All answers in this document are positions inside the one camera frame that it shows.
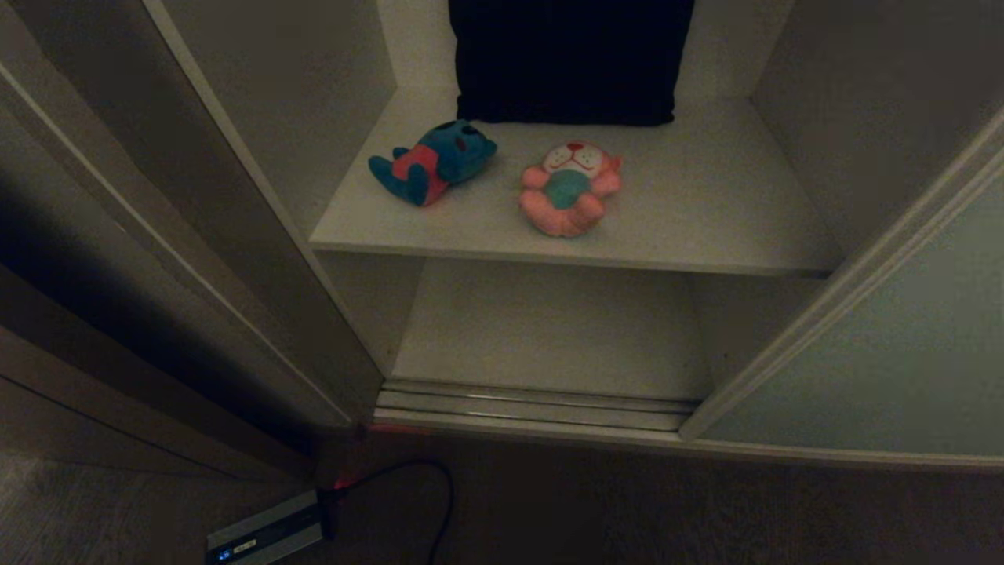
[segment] pink stuffed animal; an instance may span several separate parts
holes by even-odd
[[[592,229],[606,209],[601,198],[620,190],[620,158],[573,140],[552,149],[540,167],[523,173],[519,206],[537,229],[575,237]]]

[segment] blue stuffed animal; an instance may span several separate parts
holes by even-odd
[[[495,142],[466,119],[457,119],[430,129],[411,150],[396,148],[394,163],[370,157],[369,170],[395,196],[428,206],[451,185],[480,173],[496,151]]]

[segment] black cable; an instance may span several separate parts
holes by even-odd
[[[380,479],[381,477],[384,477],[385,475],[390,475],[392,473],[410,467],[431,467],[439,470],[439,472],[443,474],[443,477],[446,478],[446,483],[448,487],[448,496],[449,496],[446,507],[446,516],[443,517],[443,523],[440,525],[440,530],[436,534],[436,539],[433,541],[433,546],[429,550],[429,560],[426,562],[428,565],[434,565],[434,563],[436,562],[436,552],[439,551],[439,546],[440,543],[443,541],[443,536],[446,535],[446,529],[450,526],[450,517],[453,515],[453,498],[454,498],[453,474],[450,473],[449,468],[447,468],[445,465],[434,460],[412,460],[408,462],[403,462],[398,465],[393,465],[391,467],[382,469],[375,473],[367,475],[366,477],[363,477],[362,479],[352,483],[351,485],[335,489],[334,495],[336,495],[338,498],[343,498],[352,491],[358,489],[359,487],[368,484],[370,481],[374,481],[376,479]]]

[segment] floor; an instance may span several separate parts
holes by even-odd
[[[318,481],[424,457],[458,501],[439,563],[1000,563],[1004,476],[737,464],[439,437],[328,446]],[[305,486],[0,456],[0,562],[199,563],[205,535]],[[425,562],[442,479],[354,492],[339,535],[288,565]]]

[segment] black pillow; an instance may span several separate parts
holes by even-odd
[[[694,0],[450,0],[457,117],[673,120]]]

